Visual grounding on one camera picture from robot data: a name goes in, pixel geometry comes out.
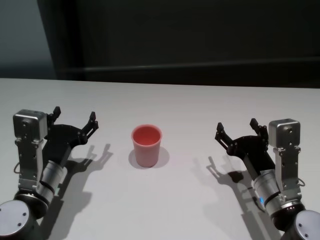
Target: dark wall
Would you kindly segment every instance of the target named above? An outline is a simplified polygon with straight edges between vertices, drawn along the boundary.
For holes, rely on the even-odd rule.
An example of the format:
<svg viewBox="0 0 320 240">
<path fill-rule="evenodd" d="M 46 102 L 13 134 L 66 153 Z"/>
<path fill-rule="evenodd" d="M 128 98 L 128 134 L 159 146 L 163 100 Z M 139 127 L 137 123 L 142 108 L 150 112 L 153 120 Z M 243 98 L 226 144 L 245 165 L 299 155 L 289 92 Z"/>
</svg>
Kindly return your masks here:
<svg viewBox="0 0 320 240">
<path fill-rule="evenodd" d="M 0 1 L 0 78 L 54 79 L 36 0 Z"/>
<path fill-rule="evenodd" d="M 76 5 L 90 67 L 320 54 L 316 0 L 78 0 Z"/>
</svg>

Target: pink cup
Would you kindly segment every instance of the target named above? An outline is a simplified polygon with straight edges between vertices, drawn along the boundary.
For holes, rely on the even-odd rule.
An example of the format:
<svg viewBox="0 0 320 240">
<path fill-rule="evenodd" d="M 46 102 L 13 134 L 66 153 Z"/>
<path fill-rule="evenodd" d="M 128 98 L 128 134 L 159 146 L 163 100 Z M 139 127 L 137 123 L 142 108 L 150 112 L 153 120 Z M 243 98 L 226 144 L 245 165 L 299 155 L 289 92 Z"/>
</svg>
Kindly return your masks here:
<svg viewBox="0 0 320 240">
<path fill-rule="evenodd" d="M 154 125 L 137 126 L 131 134 L 136 162 L 145 168 L 150 168 L 158 162 L 161 130 Z"/>
</svg>

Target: white table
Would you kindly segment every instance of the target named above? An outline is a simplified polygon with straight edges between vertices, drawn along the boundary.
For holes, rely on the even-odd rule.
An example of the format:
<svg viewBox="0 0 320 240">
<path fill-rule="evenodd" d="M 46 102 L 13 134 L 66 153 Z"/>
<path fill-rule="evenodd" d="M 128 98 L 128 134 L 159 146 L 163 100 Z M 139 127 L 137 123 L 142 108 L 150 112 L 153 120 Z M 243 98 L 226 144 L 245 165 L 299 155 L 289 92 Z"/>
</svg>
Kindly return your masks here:
<svg viewBox="0 0 320 240">
<path fill-rule="evenodd" d="M 0 202 L 18 189 L 13 115 L 60 106 L 57 124 L 82 128 L 95 111 L 100 128 L 71 153 L 75 161 L 94 161 L 71 179 L 51 240 L 277 239 L 279 232 L 247 189 L 248 173 L 239 183 L 227 174 L 246 168 L 214 140 L 217 123 L 238 138 L 254 135 L 253 117 L 262 125 L 300 121 L 302 200 L 320 212 L 319 103 L 318 89 L 0 79 Z M 160 160 L 149 169 L 131 159 L 131 131 L 145 123 L 163 132 Z M 269 152 L 274 158 L 271 147 Z M 206 168 L 208 157 L 218 173 Z"/>
</svg>

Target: metal bracket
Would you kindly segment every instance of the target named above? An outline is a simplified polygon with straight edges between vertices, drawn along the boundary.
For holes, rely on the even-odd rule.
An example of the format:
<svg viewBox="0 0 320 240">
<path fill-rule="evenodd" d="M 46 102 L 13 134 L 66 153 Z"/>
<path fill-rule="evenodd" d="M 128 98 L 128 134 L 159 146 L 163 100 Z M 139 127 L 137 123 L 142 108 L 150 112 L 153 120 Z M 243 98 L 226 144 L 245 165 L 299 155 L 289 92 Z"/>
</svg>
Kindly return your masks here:
<svg viewBox="0 0 320 240">
<path fill-rule="evenodd" d="M 47 115 L 40 111 L 20 110 L 13 116 L 15 144 L 19 154 L 20 190 L 36 192 L 43 171 L 43 138 L 48 133 Z"/>
<path fill-rule="evenodd" d="M 302 197 L 298 178 L 300 128 L 300 122 L 292 119 L 269 123 L 269 144 L 275 153 L 275 179 L 284 202 Z"/>
</svg>

